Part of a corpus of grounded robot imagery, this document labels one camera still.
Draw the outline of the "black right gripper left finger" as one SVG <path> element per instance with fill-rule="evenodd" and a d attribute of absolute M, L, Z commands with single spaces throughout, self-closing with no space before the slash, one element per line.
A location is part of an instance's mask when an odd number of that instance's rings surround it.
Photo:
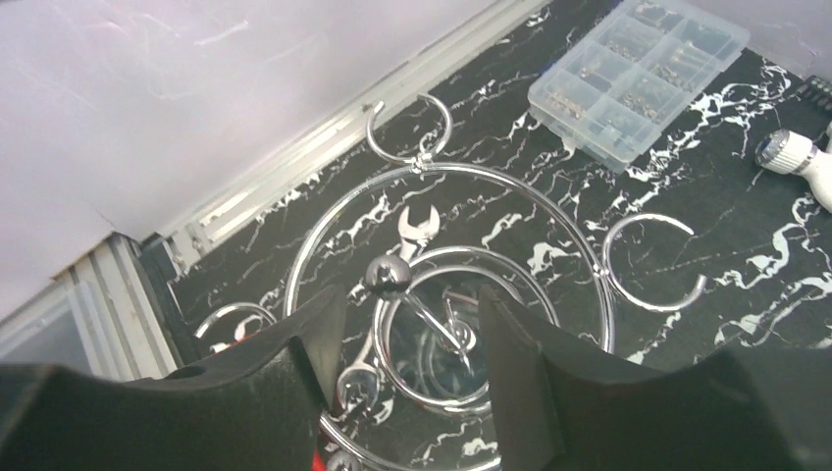
<path fill-rule="evenodd" d="M 58 364 L 1 369 L 5 470 L 309 470 L 334 402 L 346 296 L 161 379 L 112 382 Z"/>

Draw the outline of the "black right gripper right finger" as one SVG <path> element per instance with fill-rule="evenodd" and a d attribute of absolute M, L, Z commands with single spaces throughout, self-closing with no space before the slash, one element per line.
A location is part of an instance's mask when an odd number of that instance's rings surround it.
<path fill-rule="evenodd" d="M 827 470 L 831 353 L 729 346 L 661 372 L 483 287 L 478 315 L 505 470 Z"/>

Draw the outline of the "silver wire glass rack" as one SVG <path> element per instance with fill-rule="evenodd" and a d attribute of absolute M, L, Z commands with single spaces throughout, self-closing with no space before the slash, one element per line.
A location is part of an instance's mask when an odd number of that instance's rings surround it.
<path fill-rule="evenodd" d="M 593 247 L 577 222 L 531 185 L 441 157 L 452 133 L 411 156 L 365 133 L 388 171 L 359 183 L 318 217 L 291 259 L 280 303 L 230 302 L 195 329 L 220 352 L 276 324 L 325 285 L 346 289 L 335 398 L 321 418 L 317 470 L 496 470 L 479 291 L 490 287 L 606 352 L 615 346 L 623 284 L 611 246 L 637 222 L 614 224 Z"/>

